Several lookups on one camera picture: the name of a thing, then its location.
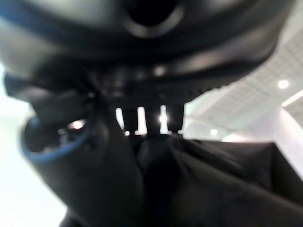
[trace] white wall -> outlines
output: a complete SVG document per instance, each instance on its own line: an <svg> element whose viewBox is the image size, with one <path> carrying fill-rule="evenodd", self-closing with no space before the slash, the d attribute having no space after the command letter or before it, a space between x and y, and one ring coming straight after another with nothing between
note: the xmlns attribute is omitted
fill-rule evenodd
<svg viewBox="0 0 303 227"><path fill-rule="evenodd" d="M225 137L223 141L274 141L303 179L303 129L283 108L267 113L244 130Z"/></svg>
<svg viewBox="0 0 303 227"><path fill-rule="evenodd" d="M66 208L21 156L19 121L0 117L0 226L57 227Z"/></svg>

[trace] black plastic part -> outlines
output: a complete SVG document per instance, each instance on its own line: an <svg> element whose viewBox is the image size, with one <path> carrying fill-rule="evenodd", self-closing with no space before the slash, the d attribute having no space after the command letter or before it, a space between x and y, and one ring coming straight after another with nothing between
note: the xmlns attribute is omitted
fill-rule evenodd
<svg viewBox="0 0 303 227"><path fill-rule="evenodd" d="M123 109L124 131L129 131L130 135L135 135L138 130L138 110Z"/></svg>
<svg viewBox="0 0 303 227"><path fill-rule="evenodd" d="M177 134L183 126L184 105L167 105L166 115L168 116L168 130L174 134Z"/></svg>
<svg viewBox="0 0 303 227"><path fill-rule="evenodd" d="M114 113L98 107L78 139L47 152L37 152L34 135L27 124L24 155L84 226L142 226L143 180Z"/></svg>
<svg viewBox="0 0 303 227"><path fill-rule="evenodd" d="M93 97L75 89L49 90L10 74L5 75L4 84L9 96L32 105L40 124L43 125L59 129L67 123L87 117L92 112Z"/></svg>
<svg viewBox="0 0 303 227"><path fill-rule="evenodd" d="M144 0L133 9L125 1L89 0L87 5L100 6L95 10L102 17L92 26L81 20L84 11L73 20L33 1L3 0L0 60L14 75L51 90L74 89L78 78L95 77L96 88L115 107L184 104L263 63L294 1L181 0L182 18L170 31L156 38L130 33L127 14L145 28L175 5L173 0L153 2L160 9L145 21L140 15ZM68 4L65 12L73 12L76 3Z"/></svg>
<svg viewBox="0 0 303 227"><path fill-rule="evenodd" d="M159 135L161 127L159 117L160 106L145 107L145 121L148 136Z"/></svg>

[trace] dark object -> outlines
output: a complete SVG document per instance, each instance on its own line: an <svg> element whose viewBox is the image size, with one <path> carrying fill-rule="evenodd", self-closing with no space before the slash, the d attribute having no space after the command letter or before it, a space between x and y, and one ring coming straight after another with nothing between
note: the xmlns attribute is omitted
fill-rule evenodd
<svg viewBox="0 0 303 227"><path fill-rule="evenodd" d="M36 112L22 151L69 207L62 226L302 226L302 181L273 144L177 135L186 102L271 55L292 3L0 1L7 93ZM159 134L161 105L172 136Z"/></svg>

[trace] black fabric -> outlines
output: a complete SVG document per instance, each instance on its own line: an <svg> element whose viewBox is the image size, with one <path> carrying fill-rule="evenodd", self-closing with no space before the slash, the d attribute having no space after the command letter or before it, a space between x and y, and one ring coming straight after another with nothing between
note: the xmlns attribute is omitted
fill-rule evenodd
<svg viewBox="0 0 303 227"><path fill-rule="evenodd" d="M148 143L139 159L150 226L303 226L302 181L274 144Z"/></svg>

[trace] fluorescent light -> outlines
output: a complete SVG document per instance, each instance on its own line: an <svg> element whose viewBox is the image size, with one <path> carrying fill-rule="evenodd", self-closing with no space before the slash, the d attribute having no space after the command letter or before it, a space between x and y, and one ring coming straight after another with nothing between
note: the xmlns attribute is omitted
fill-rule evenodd
<svg viewBox="0 0 303 227"><path fill-rule="evenodd" d="M290 105L291 103L297 101L301 97L303 97L303 90L299 91L297 94L295 94L294 96L291 96L289 99L287 99L285 102L283 102L282 107L286 107L286 106Z"/></svg>
<svg viewBox="0 0 303 227"><path fill-rule="evenodd" d="M210 130L210 134L211 134L212 136L216 136L216 135L218 135L218 130L217 130L217 129L211 129L211 130Z"/></svg>
<svg viewBox="0 0 303 227"><path fill-rule="evenodd" d="M85 120L79 120L79 121L70 123L69 128L70 129L80 129L80 128L83 128L84 125L85 125Z"/></svg>
<svg viewBox="0 0 303 227"><path fill-rule="evenodd" d="M281 80L278 83L278 87L282 90L288 88L288 86L289 86L288 80Z"/></svg>

